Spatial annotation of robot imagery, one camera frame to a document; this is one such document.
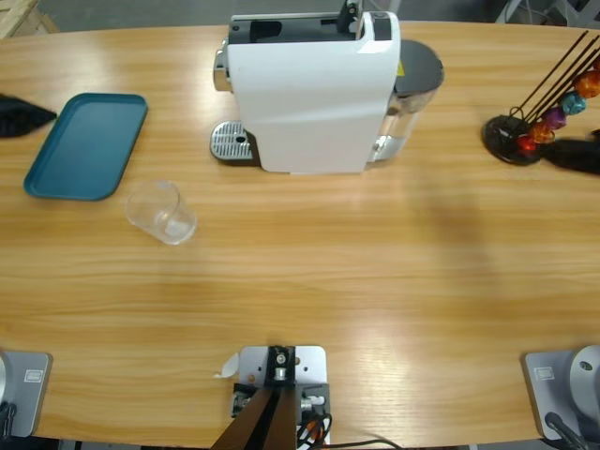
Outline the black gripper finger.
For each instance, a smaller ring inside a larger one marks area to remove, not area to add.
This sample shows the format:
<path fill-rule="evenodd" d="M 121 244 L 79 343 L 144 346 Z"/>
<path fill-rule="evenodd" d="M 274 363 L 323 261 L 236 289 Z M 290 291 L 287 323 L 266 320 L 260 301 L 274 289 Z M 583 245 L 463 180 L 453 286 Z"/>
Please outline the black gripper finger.
<path fill-rule="evenodd" d="M 55 120 L 57 114 L 17 97 L 1 95 L 0 135 L 16 138 L 27 135 Z"/>
<path fill-rule="evenodd" d="M 568 171 L 599 175 L 599 138 L 559 139 L 541 147 L 542 159 Z"/>

